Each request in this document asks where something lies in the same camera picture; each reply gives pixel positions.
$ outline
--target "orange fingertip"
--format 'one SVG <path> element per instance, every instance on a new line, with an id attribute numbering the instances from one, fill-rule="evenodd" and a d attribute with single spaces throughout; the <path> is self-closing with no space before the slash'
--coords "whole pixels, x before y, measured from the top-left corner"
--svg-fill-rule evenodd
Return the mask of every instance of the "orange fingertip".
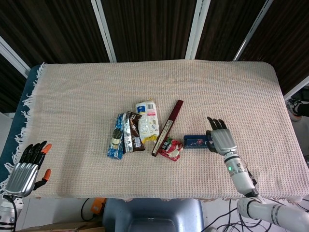
<path id="1" fill-rule="evenodd" d="M 52 173 L 52 170 L 47 169 L 46 172 L 45 172 L 45 175 L 44 175 L 44 177 L 42 179 L 48 181 L 49 178 L 50 178 L 51 173 Z"/>
<path id="2" fill-rule="evenodd" d="M 46 147 L 43 148 L 42 152 L 47 154 L 47 152 L 52 148 L 51 144 L 46 145 Z"/>

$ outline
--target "candy bar wrapper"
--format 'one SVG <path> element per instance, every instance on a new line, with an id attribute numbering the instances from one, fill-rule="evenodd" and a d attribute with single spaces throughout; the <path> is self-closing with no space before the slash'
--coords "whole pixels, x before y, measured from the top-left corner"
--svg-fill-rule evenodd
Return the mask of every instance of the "candy bar wrapper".
<path id="1" fill-rule="evenodd" d="M 180 152 L 183 150 L 183 145 L 174 139 L 168 138 L 164 143 L 159 153 L 162 156 L 169 158 L 172 161 L 176 161 L 180 158 Z"/>
<path id="2" fill-rule="evenodd" d="M 124 113 L 124 143 L 126 152 L 145 150 L 138 132 L 138 122 L 140 117 L 141 115 L 130 111 Z"/>
<path id="3" fill-rule="evenodd" d="M 159 121 L 154 101 L 144 101 L 136 104 L 136 113 L 141 115 L 139 119 L 139 134 L 142 143 L 146 141 L 156 142 L 159 136 Z"/>
<path id="4" fill-rule="evenodd" d="M 124 134 L 124 125 L 123 125 L 124 114 L 119 114 L 116 125 L 112 132 L 112 141 L 108 148 L 107 156 L 112 159 L 121 160 L 124 143 L 123 143 L 123 134 Z"/>

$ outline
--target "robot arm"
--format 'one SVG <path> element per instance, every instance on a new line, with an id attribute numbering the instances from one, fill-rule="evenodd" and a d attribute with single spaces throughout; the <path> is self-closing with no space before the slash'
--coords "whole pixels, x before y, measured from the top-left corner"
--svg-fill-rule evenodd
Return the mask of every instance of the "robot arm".
<path id="1" fill-rule="evenodd" d="M 281 204 L 263 204 L 258 199 L 241 198 L 237 202 L 239 213 L 246 218 L 261 219 L 293 232 L 309 230 L 309 214 Z"/>
<path id="2" fill-rule="evenodd" d="M 212 131 L 206 131 L 209 140 L 207 146 L 211 152 L 219 153 L 233 180 L 236 190 L 246 196 L 238 200 L 239 213 L 246 218 L 261 219 L 293 232 L 307 232 L 309 214 L 300 209 L 294 209 L 280 204 L 266 204 L 255 189 L 247 167 L 237 154 L 237 146 L 230 130 L 222 120 L 209 120 Z"/>

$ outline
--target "black cable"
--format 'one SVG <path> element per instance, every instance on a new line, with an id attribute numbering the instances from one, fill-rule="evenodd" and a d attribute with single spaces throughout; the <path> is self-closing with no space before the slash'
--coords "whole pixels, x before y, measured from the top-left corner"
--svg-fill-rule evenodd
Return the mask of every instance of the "black cable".
<path id="1" fill-rule="evenodd" d="M 10 203 L 12 203 L 13 208 L 14 208 L 14 226 L 13 226 L 13 232 L 16 231 L 16 222 L 17 222 L 17 209 L 16 209 L 16 205 L 15 202 L 13 201 L 13 199 L 10 196 L 4 195 L 3 196 L 4 199 L 8 200 Z"/>
<path id="2" fill-rule="evenodd" d="M 270 223 L 269 227 L 267 228 L 267 230 L 265 230 L 265 232 L 268 232 L 270 230 L 271 226 L 272 226 L 272 224 Z"/>
<path id="3" fill-rule="evenodd" d="M 304 208 L 304 207 L 302 207 L 300 204 L 297 204 L 300 208 L 302 208 L 302 209 L 304 209 L 307 213 L 309 212 L 309 210 L 308 209 L 306 209 L 306 208 Z"/>
<path id="4" fill-rule="evenodd" d="M 229 228 L 229 227 L 231 226 L 231 227 L 233 227 L 234 229 L 236 229 L 238 232 L 240 232 L 240 230 L 237 229 L 237 227 L 234 226 L 234 224 L 230 224 L 230 225 L 227 225 L 227 224 L 221 225 L 221 226 L 219 226 L 219 227 L 217 228 L 217 230 L 220 229 L 220 228 L 223 227 L 223 226 L 226 226 L 226 228 Z"/>
<path id="5" fill-rule="evenodd" d="M 228 204 L 228 211 L 229 211 L 229 215 L 228 215 L 228 225 L 231 224 L 231 202 L 232 202 L 232 199 L 230 199 L 230 202 L 229 202 L 229 204 Z"/>
<path id="6" fill-rule="evenodd" d="M 263 226 L 263 225 L 260 224 L 261 221 L 262 221 L 262 220 L 260 220 L 258 223 L 243 221 L 243 223 L 254 224 L 254 226 L 247 226 L 247 228 L 261 226 L 261 227 L 264 228 L 264 230 L 267 230 L 267 229 L 265 228 L 265 226 Z M 232 223 L 231 225 L 241 225 L 241 224 L 240 224 L 240 221 L 238 221 L 238 222 L 236 222 L 236 223 Z"/>
<path id="7" fill-rule="evenodd" d="M 243 220 L 242 220 L 242 217 L 240 215 L 240 213 L 238 212 L 238 216 L 239 216 L 239 219 L 240 219 L 240 223 L 241 223 L 241 231 L 243 232 Z"/>
<path id="8" fill-rule="evenodd" d="M 84 216 L 83 216 L 83 208 L 84 208 L 84 205 L 86 204 L 86 202 L 89 200 L 90 198 L 87 198 L 86 201 L 83 203 L 83 206 L 81 208 L 81 218 L 82 220 L 84 221 L 91 221 L 92 219 L 94 219 L 97 215 L 93 214 L 92 215 L 92 218 L 91 219 L 85 219 Z"/>
<path id="9" fill-rule="evenodd" d="M 222 218 L 222 217 L 224 217 L 224 216 L 226 216 L 226 215 L 232 213 L 232 212 L 235 211 L 235 210 L 237 210 L 237 207 L 236 207 L 235 209 L 232 209 L 232 210 L 229 211 L 228 213 L 223 214 L 223 215 L 217 217 L 211 224 L 209 224 L 207 227 L 205 227 L 201 232 L 205 231 L 209 226 L 211 226 L 213 223 L 215 223 L 219 218 Z"/>

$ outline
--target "snack package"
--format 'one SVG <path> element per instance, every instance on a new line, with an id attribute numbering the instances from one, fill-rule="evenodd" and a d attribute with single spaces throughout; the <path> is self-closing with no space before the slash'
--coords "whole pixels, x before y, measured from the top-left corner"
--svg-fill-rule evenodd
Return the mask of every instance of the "snack package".
<path id="1" fill-rule="evenodd" d="M 138 132 L 138 121 L 140 118 L 141 115 L 130 111 L 124 113 L 124 143 L 126 152 L 145 150 Z"/>
<path id="2" fill-rule="evenodd" d="M 206 135 L 185 135 L 183 137 L 184 148 L 208 148 L 207 142 L 210 142 L 207 139 Z"/>
<path id="3" fill-rule="evenodd" d="M 136 104 L 136 113 L 141 115 L 139 119 L 141 141 L 143 143 L 146 141 L 156 142 L 159 136 L 159 122 L 155 103 L 153 101 L 145 101 Z"/>
<path id="4" fill-rule="evenodd" d="M 123 117 L 124 114 L 119 114 L 116 125 L 112 132 L 112 141 L 108 148 L 107 156 L 112 159 L 121 159 L 124 153 L 123 148 L 123 133 L 124 133 L 124 125 L 123 125 Z"/>
<path id="5" fill-rule="evenodd" d="M 172 161 L 177 161 L 180 158 L 179 153 L 183 150 L 183 145 L 181 142 L 178 142 L 174 139 L 168 138 L 162 148 L 159 150 L 159 153 L 162 156 L 169 158 Z"/>

